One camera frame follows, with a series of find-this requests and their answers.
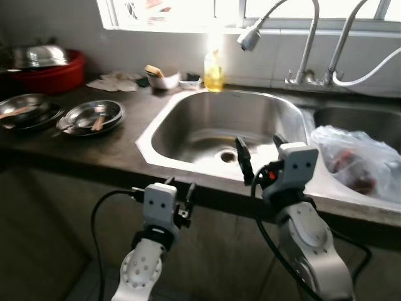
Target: countertop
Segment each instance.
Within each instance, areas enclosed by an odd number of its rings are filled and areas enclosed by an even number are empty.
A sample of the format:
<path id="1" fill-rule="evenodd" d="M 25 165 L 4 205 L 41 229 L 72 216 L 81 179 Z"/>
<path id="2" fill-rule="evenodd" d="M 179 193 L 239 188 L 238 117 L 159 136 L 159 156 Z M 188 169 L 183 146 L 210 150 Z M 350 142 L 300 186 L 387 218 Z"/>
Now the countertop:
<path id="1" fill-rule="evenodd" d="M 400 100 L 373 98 L 358 95 L 332 95 L 296 91 L 272 90 L 264 88 L 229 87 L 233 90 L 252 90 L 274 94 L 293 102 L 300 107 L 324 107 L 334 103 L 363 102 L 399 110 Z M 105 92 L 81 87 L 72 92 L 49 97 L 49 101 L 61 105 L 66 111 L 75 105 L 91 100 L 109 99 L 122 103 L 126 108 L 126 118 L 115 130 L 93 137 L 70 137 L 59 134 L 56 128 L 36 133 L 17 134 L 10 130 L 0 130 L 0 151 L 7 161 L 2 164 L 19 164 L 27 167 L 82 177 L 93 181 L 116 185 L 125 189 L 132 186 L 145 187 L 155 181 L 163 181 L 175 176 L 179 197 L 184 198 L 191 182 L 198 188 L 194 200 L 201 206 L 229 213 L 250 216 L 256 206 L 264 217 L 269 213 L 257 200 L 250 202 L 249 187 L 242 183 L 219 177 L 197 174 L 178 169 L 147 164 L 135 141 L 148 124 L 160 112 L 170 97 L 180 89 L 167 92 L 155 91 L 150 87 L 140 88 L 137 92 Z M 11 95 L 3 93 L 2 99 Z M 316 205 L 323 214 L 344 218 L 372 221 L 401 227 L 401 216 L 384 210 L 364 208 L 344 202 L 329 202 L 316 199 Z"/>

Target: yellow dish soap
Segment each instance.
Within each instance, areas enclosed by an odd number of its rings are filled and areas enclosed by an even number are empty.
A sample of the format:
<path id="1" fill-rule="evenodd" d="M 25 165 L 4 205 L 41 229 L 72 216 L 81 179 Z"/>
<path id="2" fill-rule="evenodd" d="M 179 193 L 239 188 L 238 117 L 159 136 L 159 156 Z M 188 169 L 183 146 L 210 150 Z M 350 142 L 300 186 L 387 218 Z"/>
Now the yellow dish soap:
<path id="1" fill-rule="evenodd" d="M 219 50 L 215 49 L 205 56 L 205 87 L 212 92 L 223 90 L 224 75 L 221 68 Z"/>

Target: backsplash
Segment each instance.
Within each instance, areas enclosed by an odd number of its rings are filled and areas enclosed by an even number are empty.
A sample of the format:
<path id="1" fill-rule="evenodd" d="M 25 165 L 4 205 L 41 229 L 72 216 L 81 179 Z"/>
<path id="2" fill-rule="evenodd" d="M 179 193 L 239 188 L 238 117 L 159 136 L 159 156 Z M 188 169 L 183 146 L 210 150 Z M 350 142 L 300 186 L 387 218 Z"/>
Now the backsplash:
<path id="1" fill-rule="evenodd" d="M 96 1 L 13 0 L 1 6 L 0 31 L 11 45 L 31 44 L 37 38 L 46 40 L 55 36 L 61 46 L 87 55 L 89 71 L 141 73 L 143 67 L 151 63 L 203 74 L 207 34 L 105 30 Z M 225 34 L 222 56 L 227 82 L 313 90 L 313 87 L 284 85 L 289 70 L 293 74 L 298 70 L 307 34 L 299 30 L 263 31 L 258 46 L 251 53 L 243 52 L 236 43 L 238 33 Z M 338 36 L 338 31 L 317 32 L 308 62 L 308 69 L 312 69 L 317 78 L 322 78 Z M 355 80 L 400 46 L 401 33 L 363 33 L 361 36 L 351 32 L 337 69 L 345 72 L 343 80 Z M 400 70 L 398 56 L 363 86 L 353 89 L 379 96 L 400 95 Z"/>

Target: sink basin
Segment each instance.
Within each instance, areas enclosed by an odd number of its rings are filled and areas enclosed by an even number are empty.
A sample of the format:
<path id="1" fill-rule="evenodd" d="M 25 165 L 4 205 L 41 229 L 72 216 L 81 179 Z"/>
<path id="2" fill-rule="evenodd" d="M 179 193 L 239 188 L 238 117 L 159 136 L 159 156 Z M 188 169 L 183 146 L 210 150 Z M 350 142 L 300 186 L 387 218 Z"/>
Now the sink basin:
<path id="1" fill-rule="evenodd" d="M 401 153 L 401 114 L 359 108 L 323 108 L 314 114 L 316 126 L 332 125 L 344 130 L 362 130 Z"/>
<path id="2" fill-rule="evenodd" d="M 306 142 L 301 112 L 263 93 L 182 92 L 137 141 L 148 163 L 242 181 L 236 136 L 244 138 L 254 169 L 278 158 L 273 134 Z"/>

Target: clear plastic bag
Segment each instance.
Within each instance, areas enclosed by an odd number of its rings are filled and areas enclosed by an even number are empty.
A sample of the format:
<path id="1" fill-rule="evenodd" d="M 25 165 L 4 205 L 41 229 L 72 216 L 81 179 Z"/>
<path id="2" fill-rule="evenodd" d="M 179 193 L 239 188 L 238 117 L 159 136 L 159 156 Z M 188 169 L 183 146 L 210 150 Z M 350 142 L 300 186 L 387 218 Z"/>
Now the clear plastic bag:
<path id="1" fill-rule="evenodd" d="M 311 133 L 333 177 L 359 193 L 401 203 L 401 156 L 365 132 L 330 125 Z"/>

